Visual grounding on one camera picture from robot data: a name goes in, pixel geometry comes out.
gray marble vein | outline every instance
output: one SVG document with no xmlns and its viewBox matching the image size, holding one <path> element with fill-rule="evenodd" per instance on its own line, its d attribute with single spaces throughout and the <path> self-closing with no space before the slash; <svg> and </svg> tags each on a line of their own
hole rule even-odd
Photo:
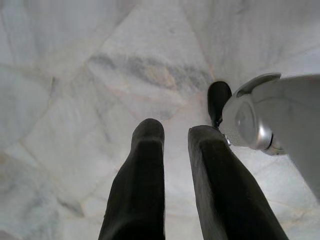
<svg viewBox="0 0 320 240">
<path fill-rule="evenodd" d="M 89 60 L 88 67 L 109 88 L 173 104 L 188 101 L 213 82 L 201 68 L 151 57 L 98 53 Z"/>
</svg>

white marble tile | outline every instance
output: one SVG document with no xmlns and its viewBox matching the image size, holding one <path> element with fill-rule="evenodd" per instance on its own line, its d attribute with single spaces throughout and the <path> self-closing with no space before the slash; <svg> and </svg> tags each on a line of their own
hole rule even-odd
<svg viewBox="0 0 320 240">
<path fill-rule="evenodd" d="M 111 89 L 173 104 L 185 104 L 213 81 L 176 1 L 137 5 L 88 67 Z"/>
<path fill-rule="evenodd" d="M 183 105 L 167 100 L 154 100 L 123 92 L 115 92 L 119 100 L 131 111 L 139 121 L 157 119 L 158 121 L 170 120 Z"/>
<path fill-rule="evenodd" d="M 137 124 L 117 97 L 84 70 L 23 143 L 81 200 L 125 161 Z"/>
<path fill-rule="evenodd" d="M 197 39 L 175 0 L 137 5 L 100 51 L 207 70 Z"/>
<path fill-rule="evenodd" d="M 320 208 L 306 212 L 285 232 L 290 240 L 314 240 L 320 238 Z"/>
<path fill-rule="evenodd" d="M 282 77 L 290 77 L 306 74 L 319 74 L 320 48 L 312 48 L 308 51 L 297 54 L 289 59 L 278 62 L 272 66 L 253 72 L 243 79 L 243 83 L 261 74 L 277 72 Z"/>
<path fill-rule="evenodd" d="M 100 216 L 103 218 L 107 209 L 107 201 L 90 196 L 82 202 L 82 208 L 86 217 Z"/>
<path fill-rule="evenodd" d="M 10 157 L 18 159 L 19 161 L 28 164 L 34 168 L 37 168 L 39 165 L 34 159 L 33 156 L 22 146 L 19 142 L 7 147 L 4 152 Z"/>
<path fill-rule="evenodd" d="M 12 65 L 14 59 L 10 49 L 9 38 L 6 33 L 2 18 L 0 17 L 0 64 Z"/>
<path fill-rule="evenodd" d="M 58 202 L 48 178 L 0 153 L 0 228 L 17 239 L 56 240 L 62 232 Z"/>
<path fill-rule="evenodd" d="M 253 176 L 258 174 L 260 171 L 263 171 L 264 168 L 268 167 L 275 161 L 288 159 L 286 155 L 269 156 L 262 151 L 253 150 L 248 147 L 230 146 L 230 148 Z"/>
<path fill-rule="evenodd" d="M 29 133 L 48 107 L 51 79 L 0 66 L 0 149 Z"/>
<path fill-rule="evenodd" d="M 65 219 L 62 240 L 96 240 L 101 224 L 90 218 Z"/>
<path fill-rule="evenodd" d="M 214 76 L 233 91 L 249 73 L 320 44 L 317 0 L 182 2 Z"/>
<path fill-rule="evenodd" d="M 269 205 L 284 231 L 303 218 L 308 209 L 294 208 L 283 203 L 269 201 Z"/>
<path fill-rule="evenodd" d="M 134 55 L 100 52 L 89 60 L 88 67 L 110 89 L 174 105 L 186 104 L 213 82 L 201 69 Z"/>
<path fill-rule="evenodd" d="M 289 159 L 277 160 L 255 175 L 265 197 L 293 208 L 315 208 L 317 200 Z"/>
<path fill-rule="evenodd" d="M 55 183 L 54 192 L 58 202 L 58 212 L 61 219 L 82 218 L 85 216 L 80 200 L 74 197 L 63 184 L 57 184 L 55 179 L 51 179 Z"/>
<path fill-rule="evenodd" d="M 165 238 L 168 240 L 202 240 L 203 236 L 198 216 L 185 217 L 166 214 Z"/>
<path fill-rule="evenodd" d="M 206 105 L 199 96 L 192 98 L 169 121 L 163 122 L 164 179 L 166 213 L 197 216 L 195 191 L 188 153 L 188 130 L 205 124 Z"/>
<path fill-rule="evenodd" d="M 104 180 L 99 184 L 99 186 L 92 193 L 92 195 L 97 197 L 98 199 L 101 199 L 107 202 L 109 199 L 112 184 L 114 182 L 115 177 L 117 176 L 118 170 L 119 169 L 115 168 L 112 172 L 110 172 L 104 178 Z"/>
<path fill-rule="evenodd" d="M 103 134 L 108 139 L 108 154 L 119 169 L 127 159 L 132 133 L 140 123 L 122 104 L 116 104 L 110 111 L 102 114 Z"/>
<path fill-rule="evenodd" d="M 46 71 L 48 74 L 64 80 L 71 81 L 78 73 L 80 67 L 93 55 L 113 32 L 114 24 L 103 24 L 98 27 L 87 39 L 60 49 L 48 56 L 37 60 L 33 65 Z"/>
<path fill-rule="evenodd" d="M 135 3 L 130 0 L 32 0 L 27 3 L 5 0 L 1 14 L 16 62 L 30 65 L 54 51 L 91 38 L 101 25 L 108 26 L 104 28 L 108 36 Z"/>
</svg>

marble floor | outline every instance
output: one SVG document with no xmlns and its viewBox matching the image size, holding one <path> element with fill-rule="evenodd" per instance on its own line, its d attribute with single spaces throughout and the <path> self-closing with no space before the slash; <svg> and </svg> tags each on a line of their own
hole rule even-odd
<svg viewBox="0 0 320 240">
<path fill-rule="evenodd" d="M 210 124 L 215 75 L 179 1 L 3 0 L 0 16 L 0 239 L 98 239 L 146 118 L 165 129 L 166 238 L 202 239 L 187 135 Z M 290 159 L 232 150 L 288 237 L 320 239 L 320 206 Z"/>
</svg>

